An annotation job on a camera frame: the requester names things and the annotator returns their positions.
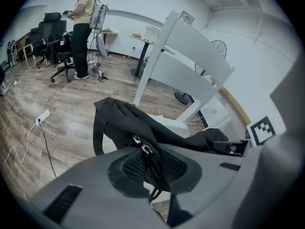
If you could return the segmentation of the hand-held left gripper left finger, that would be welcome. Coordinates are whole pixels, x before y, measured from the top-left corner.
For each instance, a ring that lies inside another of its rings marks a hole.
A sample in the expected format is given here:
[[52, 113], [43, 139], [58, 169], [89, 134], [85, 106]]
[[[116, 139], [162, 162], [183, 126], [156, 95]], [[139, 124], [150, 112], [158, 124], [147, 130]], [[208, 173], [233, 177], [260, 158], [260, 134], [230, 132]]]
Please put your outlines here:
[[41, 212], [69, 185], [81, 190], [60, 222], [67, 229], [166, 229], [168, 225], [148, 202], [149, 190], [129, 179], [123, 163], [140, 153], [124, 148], [74, 165], [30, 200]]

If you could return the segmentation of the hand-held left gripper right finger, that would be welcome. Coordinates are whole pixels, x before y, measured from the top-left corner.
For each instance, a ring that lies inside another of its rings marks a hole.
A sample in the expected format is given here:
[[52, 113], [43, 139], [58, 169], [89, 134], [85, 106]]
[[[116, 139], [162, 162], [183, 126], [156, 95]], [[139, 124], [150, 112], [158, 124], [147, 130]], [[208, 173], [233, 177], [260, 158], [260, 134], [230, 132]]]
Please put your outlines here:
[[190, 185], [189, 178], [199, 174], [200, 178], [191, 191], [176, 196], [180, 208], [191, 218], [180, 224], [180, 229], [232, 229], [238, 208], [249, 187], [248, 181], [242, 185], [240, 177], [245, 173], [222, 167], [222, 163], [242, 166], [248, 160], [250, 148], [246, 148], [243, 156], [217, 155], [197, 152], [171, 145], [161, 145], [168, 153], [178, 159], [189, 158], [200, 166], [200, 170], [191, 171], [190, 175], [182, 177], [183, 185]]

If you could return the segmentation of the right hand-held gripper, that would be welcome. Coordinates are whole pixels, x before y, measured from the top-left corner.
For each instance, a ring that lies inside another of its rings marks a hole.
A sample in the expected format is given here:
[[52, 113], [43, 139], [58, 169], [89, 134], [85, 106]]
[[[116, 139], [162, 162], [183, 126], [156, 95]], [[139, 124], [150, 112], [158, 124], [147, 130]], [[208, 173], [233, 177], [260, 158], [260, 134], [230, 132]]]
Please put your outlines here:
[[[305, 58], [299, 56], [271, 93], [286, 131], [262, 147], [254, 178], [230, 229], [303, 229], [305, 227]], [[213, 142], [224, 155], [244, 156], [249, 139]]]

